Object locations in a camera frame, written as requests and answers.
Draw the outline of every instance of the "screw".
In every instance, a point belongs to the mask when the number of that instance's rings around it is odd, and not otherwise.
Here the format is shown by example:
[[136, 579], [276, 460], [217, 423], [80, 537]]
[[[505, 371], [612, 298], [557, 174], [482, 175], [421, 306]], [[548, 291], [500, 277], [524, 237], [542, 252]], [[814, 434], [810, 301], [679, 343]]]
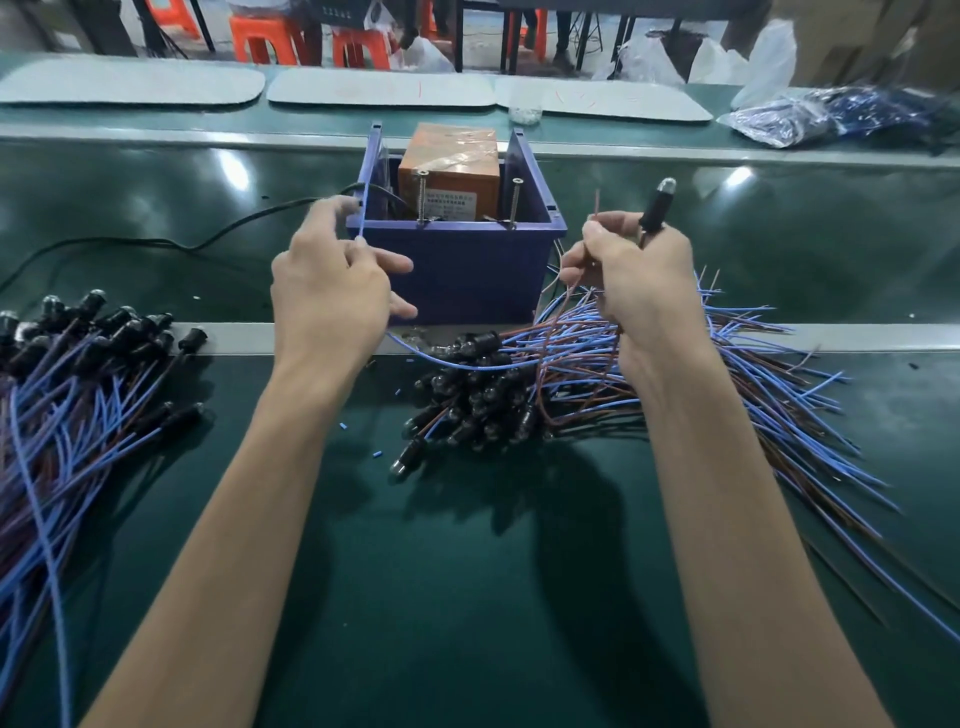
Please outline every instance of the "screw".
[[523, 179], [514, 177], [514, 198], [510, 201], [510, 230], [516, 228], [516, 208], [520, 204], [520, 188], [523, 186]]
[[417, 175], [417, 222], [426, 223], [426, 178], [430, 174], [425, 169], [418, 169]]

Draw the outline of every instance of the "white plastic bag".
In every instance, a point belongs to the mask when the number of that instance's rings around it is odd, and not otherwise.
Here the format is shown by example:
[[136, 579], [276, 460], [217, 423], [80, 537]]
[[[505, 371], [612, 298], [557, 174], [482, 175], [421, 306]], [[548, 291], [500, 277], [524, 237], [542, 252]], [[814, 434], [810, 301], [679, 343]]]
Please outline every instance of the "white plastic bag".
[[724, 50], [716, 40], [705, 37], [690, 66], [691, 84], [744, 85], [750, 78], [748, 63], [743, 56]]
[[[657, 37], [631, 38], [620, 46], [620, 80], [646, 84], [684, 85], [684, 78], [673, 67], [663, 43]], [[606, 81], [615, 64], [593, 74], [594, 81]]]
[[364, 30], [389, 33], [395, 25], [396, 21], [387, 7], [380, 0], [372, 0], [363, 18]]
[[733, 97], [734, 109], [755, 107], [781, 95], [797, 69], [793, 21], [771, 20], [760, 31], [747, 62], [747, 83]]
[[403, 53], [404, 71], [412, 73], [453, 73], [453, 63], [424, 37], [417, 36]]

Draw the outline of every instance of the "orange box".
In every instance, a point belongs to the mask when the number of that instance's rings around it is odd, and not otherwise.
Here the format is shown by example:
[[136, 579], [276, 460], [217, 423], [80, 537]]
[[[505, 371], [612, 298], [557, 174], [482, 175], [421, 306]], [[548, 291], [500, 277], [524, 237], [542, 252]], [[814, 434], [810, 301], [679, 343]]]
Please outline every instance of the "orange box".
[[426, 216], [452, 222], [497, 217], [500, 160], [493, 129], [418, 124], [397, 170], [400, 197], [417, 208], [418, 177], [425, 169]]

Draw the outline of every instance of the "plastic stool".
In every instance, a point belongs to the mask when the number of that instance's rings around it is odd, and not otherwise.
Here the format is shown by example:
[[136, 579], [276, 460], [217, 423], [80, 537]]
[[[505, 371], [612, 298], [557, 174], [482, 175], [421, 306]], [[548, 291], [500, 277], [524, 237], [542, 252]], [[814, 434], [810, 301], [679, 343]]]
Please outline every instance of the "plastic stool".
[[[543, 62], [546, 60], [546, 23], [549, 11], [538, 10], [537, 11], [537, 42], [534, 44], [534, 53], [537, 55], [537, 60]], [[513, 37], [514, 35], [514, 20], [511, 17], [510, 19], [510, 30], [508, 31], [509, 35], [507, 37]], [[523, 45], [523, 40], [527, 37], [527, 29], [520, 27], [520, 45]], [[507, 47], [507, 58], [510, 57], [510, 47]]]
[[373, 67], [390, 70], [390, 53], [394, 42], [380, 31], [357, 31], [352, 28], [333, 28], [333, 64], [338, 68], [364, 68], [363, 49], [370, 52]]
[[[243, 63], [269, 63], [270, 54], [267, 53], [267, 42], [274, 46], [276, 62], [280, 65], [307, 65], [310, 62], [306, 44], [300, 27], [286, 16], [278, 17], [244, 17], [230, 16], [230, 33], [233, 35], [233, 55]], [[250, 55], [247, 55], [247, 44], [250, 44]]]
[[193, 15], [191, 15], [190, 11], [186, 8], [183, 0], [167, 0], [167, 6], [165, 8], [158, 8], [151, 0], [147, 0], [147, 7], [150, 9], [150, 15], [154, 17], [157, 25], [180, 28], [194, 39], [200, 37], [200, 31], [197, 30], [197, 23], [193, 19]]
[[437, 33], [437, 21], [433, 19], [432, 0], [423, 0], [420, 3], [420, 35], [428, 40], [436, 40], [440, 37]]

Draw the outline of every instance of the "blue plastic box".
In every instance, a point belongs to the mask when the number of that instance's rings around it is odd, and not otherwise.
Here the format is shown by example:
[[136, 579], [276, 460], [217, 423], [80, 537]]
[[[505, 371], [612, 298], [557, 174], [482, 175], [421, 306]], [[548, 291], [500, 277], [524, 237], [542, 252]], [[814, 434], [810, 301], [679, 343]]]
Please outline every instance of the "blue plastic box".
[[[396, 191], [400, 155], [383, 145], [382, 128], [374, 124], [359, 182], [373, 182]], [[495, 222], [432, 222], [388, 220], [385, 196], [371, 190], [364, 237], [370, 245], [409, 256], [414, 272], [391, 276], [394, 290], [420, 310], [418, 325], [529, 324], [540, 301], [553, 241], [566, 235], [564, 217], [543, 181], [521, 130], [510, 136], [500, 160], [497, 217], [510, 216], [514, 177], [523, 179], [516, 227]], [[363, 191], [354, 193], [362, 198]], [[360, 218], [347, 219], [351, 236]]]

